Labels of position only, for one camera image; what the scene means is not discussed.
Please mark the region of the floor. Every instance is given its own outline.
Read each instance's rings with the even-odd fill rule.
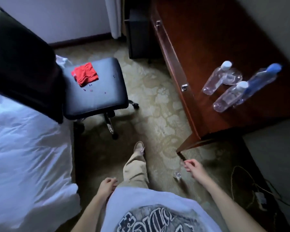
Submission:
[[[62,48],[56,50],[56,54],[69,58],[73,65],[116,57],[123,71],[128,97],[140,106],[139,110],[129,106],[115,112],[112,123],[119,134],[118,140],[112,140],[103,116],[89,117],[84,121],[85,132],[75,138],[76,182],[82,207],[88,205],[106,177],[123,180],[122,168],[131,156],[135,142],[142,140],[146,146],[150,188],[196,200],[222,231],[228,231],[211,196],[180,166],[175,150],[190,135],[191,129],[163,59],[151,64],[145,59],[131,60],[126,43],[116,40]],[[183,154],[200,161],[230,196],[230,177],[236,165],[247,169],[259,185],[264,184],[241,137],[215,142]],[[180,183],[172,177],[174,171],[182,173]],[[285,228],[284,217],[280,213],[274,219],[277,210],[273,199],[268,200],[273,209],[263,212],[256,200],[253,201],[252,190],[255,189],[247,173],[236,169],[233,178],[235,201],[267,231],[274,231],[274,220],[276,227],[282,225]],[[69,231],[78,217],[65,223],[60,230]]]

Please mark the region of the wrinkled sheet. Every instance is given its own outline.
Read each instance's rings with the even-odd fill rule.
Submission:
[[[80,210],[70,126],[0,95],[0,232],[55,231]]]

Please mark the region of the folded red cloth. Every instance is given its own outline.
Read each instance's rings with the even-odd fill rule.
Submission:
[[[91,63],[86,63],[84,65],[74,68],[71,74],[74,77],[75,81],[81,87],[84,87],[88,83],[91,83],[99,79],[98,74],[93,69]]]

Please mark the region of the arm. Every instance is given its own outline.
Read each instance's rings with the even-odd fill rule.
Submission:
[[[211,194],[230,232],[266,232],[209,177],[199,162],[186,160],[184,167]]]
[[[106,178],[100,184],[99,190],[95,197],[91,200],[86,207],[81,218],[78,220],[71,232],[95,232],[98,218],[102,206],[105,204],[106,199],[116,187],[116,178]]]

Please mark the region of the person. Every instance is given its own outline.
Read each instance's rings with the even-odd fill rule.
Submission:
[[[148,188],[144,149],[142,142],[135,144],[134,153],[123,169],[124,181],[119,186],[116,187],[115,178],[101,182],[72,232],[96,232],[101,209],[111,194],[101,232],[221,231],[196,201]],[[197,160],[186,160],[184,167],[211,194],[230,232],[265,231],[209,177]]]

